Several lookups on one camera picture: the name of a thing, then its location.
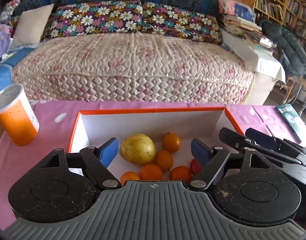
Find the wooden bookshelf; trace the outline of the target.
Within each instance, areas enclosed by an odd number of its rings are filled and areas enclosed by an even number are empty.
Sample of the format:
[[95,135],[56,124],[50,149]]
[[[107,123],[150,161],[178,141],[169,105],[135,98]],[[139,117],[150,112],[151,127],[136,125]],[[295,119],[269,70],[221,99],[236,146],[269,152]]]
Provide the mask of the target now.
[[294,33],[306,51],[306,0],[242,0],[255,19],[267,18]]

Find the purple patterned bag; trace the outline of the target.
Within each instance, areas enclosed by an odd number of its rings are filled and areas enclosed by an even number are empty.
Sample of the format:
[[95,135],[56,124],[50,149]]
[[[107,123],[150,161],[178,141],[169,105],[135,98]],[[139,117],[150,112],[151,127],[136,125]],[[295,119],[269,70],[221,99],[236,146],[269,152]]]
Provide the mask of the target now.
[[13,27],[7,19],[0,19],[0,57],[3,58],[12,44]]

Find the orange plastic cup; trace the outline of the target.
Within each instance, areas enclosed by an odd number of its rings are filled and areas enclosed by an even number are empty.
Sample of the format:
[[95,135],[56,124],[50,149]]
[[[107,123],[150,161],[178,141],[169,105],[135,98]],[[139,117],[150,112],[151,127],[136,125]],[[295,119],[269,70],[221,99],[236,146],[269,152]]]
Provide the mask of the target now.
[[15,83],[0,91],[0,124],[17,146],[25,146],[37,136],[39,121],[23,85]]

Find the reddish orange mandarin by box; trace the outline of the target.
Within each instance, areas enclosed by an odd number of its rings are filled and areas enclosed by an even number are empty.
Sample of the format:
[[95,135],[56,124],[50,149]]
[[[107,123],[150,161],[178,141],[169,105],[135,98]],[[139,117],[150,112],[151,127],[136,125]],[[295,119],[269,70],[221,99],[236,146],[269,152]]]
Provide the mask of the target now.
[[159,181],[163,179],[163,172],[156,164],[146,164],[139,171],[141,180]]

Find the yellow pear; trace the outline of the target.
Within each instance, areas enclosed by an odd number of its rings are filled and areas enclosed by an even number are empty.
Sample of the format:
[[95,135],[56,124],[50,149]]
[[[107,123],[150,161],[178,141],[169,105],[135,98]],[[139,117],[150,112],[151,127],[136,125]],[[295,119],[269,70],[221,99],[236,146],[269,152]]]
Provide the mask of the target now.
[[154,161],[156,148],[147,135],[133,134],[121,143],[119,154],[125,161],[142,166]]

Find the left floral daisy pillow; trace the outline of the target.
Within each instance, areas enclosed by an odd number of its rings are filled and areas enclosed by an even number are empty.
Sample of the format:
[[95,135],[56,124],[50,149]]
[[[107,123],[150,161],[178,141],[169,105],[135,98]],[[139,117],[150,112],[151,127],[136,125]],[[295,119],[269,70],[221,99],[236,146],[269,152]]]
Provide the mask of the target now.
[[135,33],[141,29],[141,1],[86,2],[60,6],[49,17],[46,38],[101,33]]

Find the floral daisy pillow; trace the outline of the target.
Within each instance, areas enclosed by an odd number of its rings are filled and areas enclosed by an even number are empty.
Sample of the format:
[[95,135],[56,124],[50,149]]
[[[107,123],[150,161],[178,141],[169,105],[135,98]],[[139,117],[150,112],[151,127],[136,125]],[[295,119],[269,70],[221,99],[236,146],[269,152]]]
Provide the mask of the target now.
[[145,2],[141,31],[179,37],[195,42],[222,44],[222,33],[216,17],[165,4]]
[[49,17],[46,38],[101,33],[135,33],[141,29],[141,1],[86,2],[60,6]]

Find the reddish mandarin at right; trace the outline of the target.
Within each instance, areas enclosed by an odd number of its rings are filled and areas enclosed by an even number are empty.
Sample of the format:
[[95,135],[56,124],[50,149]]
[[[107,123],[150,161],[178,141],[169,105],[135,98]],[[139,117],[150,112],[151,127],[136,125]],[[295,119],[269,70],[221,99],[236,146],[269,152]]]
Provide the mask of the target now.
[[175,167],[170,171],[169,178],[170,180],[182,180],[187,183],[191,179],[190,169],[186,166]]

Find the pink flowered tablecloth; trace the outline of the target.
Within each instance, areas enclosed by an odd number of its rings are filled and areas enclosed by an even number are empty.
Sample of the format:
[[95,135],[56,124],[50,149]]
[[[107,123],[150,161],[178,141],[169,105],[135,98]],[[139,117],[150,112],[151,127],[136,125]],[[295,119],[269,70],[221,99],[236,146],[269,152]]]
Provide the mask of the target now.
[[[32,101],[40,124],[37,137],[28,145],[16,146],[0,129],[0,228],[15,220],[8,203],[10,187],[54,148],[67,149],[78,111],[95,109],[193,108],[206,103],[125,102],[125,101]],[[272,105],[227,105],[238,126],[297,142]]]

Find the red cherry tomato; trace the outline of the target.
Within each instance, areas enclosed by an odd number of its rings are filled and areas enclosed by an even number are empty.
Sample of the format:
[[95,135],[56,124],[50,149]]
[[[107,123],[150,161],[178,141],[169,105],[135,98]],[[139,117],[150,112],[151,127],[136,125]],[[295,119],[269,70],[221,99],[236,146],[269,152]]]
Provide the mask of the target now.
[[198,161],[196,159],[193,159],[190,162],[190,172],[191,172],[192,176],[197,175],[201,171],[201,169],[202,168],[201,168],[200,164],[198,163]]

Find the white cloth covered side table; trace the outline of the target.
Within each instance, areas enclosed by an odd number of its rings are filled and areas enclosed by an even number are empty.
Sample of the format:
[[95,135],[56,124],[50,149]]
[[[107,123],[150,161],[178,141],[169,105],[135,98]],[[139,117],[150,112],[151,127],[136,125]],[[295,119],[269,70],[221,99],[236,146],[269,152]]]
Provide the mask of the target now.
[[285,83],[285,70],[275,57],[263,50],[252,48],[242,38],[222,29],[223,42],[244,61],[246,70],[254,74],[246,105],[263,105],[276,82]]

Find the dark green puffer jacket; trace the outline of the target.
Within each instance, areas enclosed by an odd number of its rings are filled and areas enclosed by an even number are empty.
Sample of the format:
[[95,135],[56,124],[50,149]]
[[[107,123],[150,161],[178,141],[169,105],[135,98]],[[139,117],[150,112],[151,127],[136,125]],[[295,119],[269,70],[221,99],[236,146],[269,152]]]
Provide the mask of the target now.
[[257,20],[257,25],[262,28],[262,33],[277,45],[279,62],[286,76],[306,75],[306,52],[293,33],[266,18]]

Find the beige small pillow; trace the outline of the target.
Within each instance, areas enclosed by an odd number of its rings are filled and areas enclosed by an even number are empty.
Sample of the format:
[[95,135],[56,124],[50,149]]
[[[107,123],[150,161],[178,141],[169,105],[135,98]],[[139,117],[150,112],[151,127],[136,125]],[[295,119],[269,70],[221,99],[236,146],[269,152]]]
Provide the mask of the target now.
[[38,43],[53,7],[50,4],[23,12],[14,31],[12,48]]

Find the stack of books and papers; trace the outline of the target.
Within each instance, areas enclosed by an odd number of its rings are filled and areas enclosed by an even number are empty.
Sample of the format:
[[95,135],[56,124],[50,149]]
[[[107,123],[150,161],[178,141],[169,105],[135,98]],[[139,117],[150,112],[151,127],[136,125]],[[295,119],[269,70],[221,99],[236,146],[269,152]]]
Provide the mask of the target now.
[[262,33],[262,27],[254,22],[251,8],[235,0],[218,0],[219,21],[229,34],[241,38],[249,47],[272,55],[276,45]]

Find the teal paperback book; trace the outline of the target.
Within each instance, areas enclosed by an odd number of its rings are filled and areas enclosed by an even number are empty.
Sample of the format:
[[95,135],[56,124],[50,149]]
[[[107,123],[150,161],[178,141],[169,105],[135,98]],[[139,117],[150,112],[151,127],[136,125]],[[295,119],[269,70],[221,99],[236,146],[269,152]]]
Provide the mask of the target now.
[[306,142],[306,124],[291,104],[277,105],[275,110],[290,127],[300,142]]

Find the orange cardboard box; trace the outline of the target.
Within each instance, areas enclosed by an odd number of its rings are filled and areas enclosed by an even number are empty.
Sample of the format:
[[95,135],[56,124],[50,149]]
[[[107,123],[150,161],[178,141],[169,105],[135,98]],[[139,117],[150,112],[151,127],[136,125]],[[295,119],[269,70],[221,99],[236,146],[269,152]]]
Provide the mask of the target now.
[[190,166],[191,142],[200,139],[209,147],[224,146],[219,139],[223,127],[242,134],[240,126],[226,107],[117,109],[79,111],[72,130],[68,152],[85,147],[100,147],[110,138],[122,143],[133,134],[145,134],[162,150],[162,139],[174,133],[181,148],[173,155],[173,166]]

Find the right floral daisy pillow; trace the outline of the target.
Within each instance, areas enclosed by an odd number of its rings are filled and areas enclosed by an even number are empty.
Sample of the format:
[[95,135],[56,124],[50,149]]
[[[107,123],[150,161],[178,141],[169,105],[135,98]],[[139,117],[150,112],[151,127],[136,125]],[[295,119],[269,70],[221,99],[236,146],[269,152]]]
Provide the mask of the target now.
[[222,44],[222,33],[216,17],[165,4],[145,2],[141,31],[179,37],[195,42]]

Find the quilted pink floral mattress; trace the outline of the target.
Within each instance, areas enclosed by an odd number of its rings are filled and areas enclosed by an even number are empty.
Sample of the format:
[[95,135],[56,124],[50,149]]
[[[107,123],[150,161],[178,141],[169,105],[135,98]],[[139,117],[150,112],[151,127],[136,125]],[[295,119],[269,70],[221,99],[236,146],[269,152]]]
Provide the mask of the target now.
[[32,100],[239,104],[254,79],[221,46],[139,32],[53,38],[12,70]]

